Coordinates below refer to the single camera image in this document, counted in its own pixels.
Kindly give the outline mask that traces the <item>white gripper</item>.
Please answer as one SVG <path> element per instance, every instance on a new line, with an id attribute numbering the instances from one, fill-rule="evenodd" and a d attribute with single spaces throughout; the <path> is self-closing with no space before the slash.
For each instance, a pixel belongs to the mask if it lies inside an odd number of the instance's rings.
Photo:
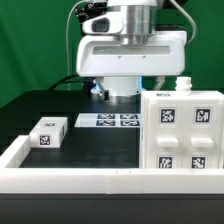
<path id="1" fill-rule="evenodd" d="M 159 91 L 164 76 L 184 71 L 185 43 L 185 31 L 158 31 L 142 46 L 121 45 L 116 36 L 87 35 L 78 47 L 76 72 L 82 77 L 158 76 L 154 90 Z"/>

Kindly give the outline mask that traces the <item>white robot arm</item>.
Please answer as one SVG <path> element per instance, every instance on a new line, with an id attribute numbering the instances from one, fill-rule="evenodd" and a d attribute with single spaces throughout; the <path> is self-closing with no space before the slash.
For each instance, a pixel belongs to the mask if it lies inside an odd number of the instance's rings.
<path id="1" fill-rule="evenodd" d="M 185 69 L 185 46 L 194 38 L 184 30 L 156 27 L 158 9 L 173 7 L 190 23 L 187 0 L 98 0 L 105 11 L 82 25 L 76 72 L 93 80 L 90 95 L 129 101 L 142 91 L 143 76 L 178 76 Z"/>

